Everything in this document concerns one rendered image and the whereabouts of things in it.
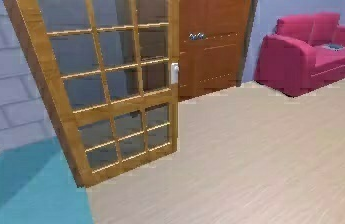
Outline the light wooden glass-paned door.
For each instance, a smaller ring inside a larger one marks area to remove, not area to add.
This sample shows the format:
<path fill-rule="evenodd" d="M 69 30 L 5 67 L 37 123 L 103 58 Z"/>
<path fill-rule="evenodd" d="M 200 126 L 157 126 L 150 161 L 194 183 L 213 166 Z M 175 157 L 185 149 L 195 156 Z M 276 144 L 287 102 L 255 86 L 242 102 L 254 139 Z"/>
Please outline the light wooden glass-paned door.
<path fill-rule="evenodd" d="M 144 61 L 136 0 L 2 1 L 78 186 L 176 151 L 178 2 L 167 55 Z"/>

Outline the pink sofa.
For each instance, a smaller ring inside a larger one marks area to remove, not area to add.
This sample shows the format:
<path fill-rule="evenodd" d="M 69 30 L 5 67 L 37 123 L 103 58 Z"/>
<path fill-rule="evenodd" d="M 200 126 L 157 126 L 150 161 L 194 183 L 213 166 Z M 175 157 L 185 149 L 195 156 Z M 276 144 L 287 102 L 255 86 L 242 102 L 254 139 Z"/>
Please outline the pink sofa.
<path fill-rule="evenodd" d="M 297 97 L 345 78 L 345 25 L 334 12 L 290 15 L 263 38 L 254 80 Z M 344 49 L 326 49 L 338 44 Z"/>

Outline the dark brown wooden door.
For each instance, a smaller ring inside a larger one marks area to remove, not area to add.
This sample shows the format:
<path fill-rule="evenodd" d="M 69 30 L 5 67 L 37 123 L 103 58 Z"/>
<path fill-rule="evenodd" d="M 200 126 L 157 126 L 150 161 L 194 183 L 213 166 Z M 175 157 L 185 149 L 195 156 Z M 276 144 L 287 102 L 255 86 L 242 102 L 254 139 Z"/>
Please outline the dark brown wooden door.
<path fill-rule="evenodd" d="M 136 0 L 141 59 L 168 50 L 170 0 Z M 172 0 L 179 3 L 179 99 L 234 86 L 252 0 Z"/>

